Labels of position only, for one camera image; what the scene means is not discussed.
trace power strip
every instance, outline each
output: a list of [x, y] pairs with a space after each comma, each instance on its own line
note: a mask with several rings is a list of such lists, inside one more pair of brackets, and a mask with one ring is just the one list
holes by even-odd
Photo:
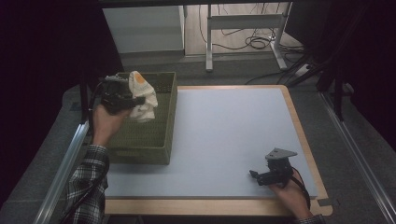
[[301, 68], [299, 70], [297, 70], [297, 72], [295, 73], [295, 75], [297, 77], [302, 76], [303, 74], [307, 73], [310, 69], [312, 69], [312, 65], [309, 63], [304, 64], [303, 66], [301, 66]]

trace green tray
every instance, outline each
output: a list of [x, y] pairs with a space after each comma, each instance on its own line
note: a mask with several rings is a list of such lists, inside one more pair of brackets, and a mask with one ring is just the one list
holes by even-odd
[[111, 163], [169, 164], [177, 102], [175, 73], [142, 73], [157, 93], [155, 119], [126, 119], [107, 145]]

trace white cloth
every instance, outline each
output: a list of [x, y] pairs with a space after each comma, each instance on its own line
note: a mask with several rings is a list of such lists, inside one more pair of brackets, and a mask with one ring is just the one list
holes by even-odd
[[140, 73], [133, 71], [129, 75], [129, 89], [134, 97], [146, 97], [146, 102], [143, 105], [137, 105], [129, 117], [137, 122], [147, 122], [155, 119], [154, 107], [158, 106], [158, 101], [154, 88]]

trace metal stand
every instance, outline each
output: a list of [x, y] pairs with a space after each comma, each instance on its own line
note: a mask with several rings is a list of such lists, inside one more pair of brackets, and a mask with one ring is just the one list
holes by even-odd
[[266, 15], [223, 15], [212, 16], [211, 5], [207, 6], [207, 42], [206, 42], [206, 71], [213, 71], [212, 52], [212, 30], [221, 29], [263, 29], [278, 28], [276, 37], [271, 39], [271, 49], [276, 57], [276, 61], [281, 70], [286, 70], [287, 66], [279, 51], [279, 42], [285, 29], [286, 20], [289, 16], [291, 3], [282, 14]]

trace metal rail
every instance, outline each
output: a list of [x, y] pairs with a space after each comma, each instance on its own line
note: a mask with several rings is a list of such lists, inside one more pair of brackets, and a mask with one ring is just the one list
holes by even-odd
[[61, 166], [59, 167], [58, 172], [56, 173], [56, 176], [49, 187], [46, 198], [38, 210], [35, 221], [33, 222], [34, 224], [49, 223], [53, 210], [59, 201], [62, 190], [64, 189], [64, 184], [70, 174], [71, 169], [73, 168], [79, 149], [84, 141], [89, 127], [90, 125], [88, 121], [78, 125], [70, 146], [64, 155]]
[[385, 216], [385, 219], [388, 223], [395, 224], [396, 210], [392, 200], [384, 190], [382, 184], [376, 178], [366, 159], [364, 159], [364, 156], [361, 154], [359, 146], [356, 144], [345, 123], [343, 121], [340, 121], [340, 119], [335, 115], [332, 107], [332, 100], [330, 99], [329, 94], [321, 92], [320, 96], [327, 107], [330, 117], [332, 118], [332, 122], [334, 123], [337, 131], [342, 135], [343, 140], [346, 143], [346, 147], [352, 156], [352, 159], [354, 160], [359, 171], [361, 172], [361, 175], [366, 182], [367, 187], [372, 192], [376, 202], [378, 203], [379, 208]]

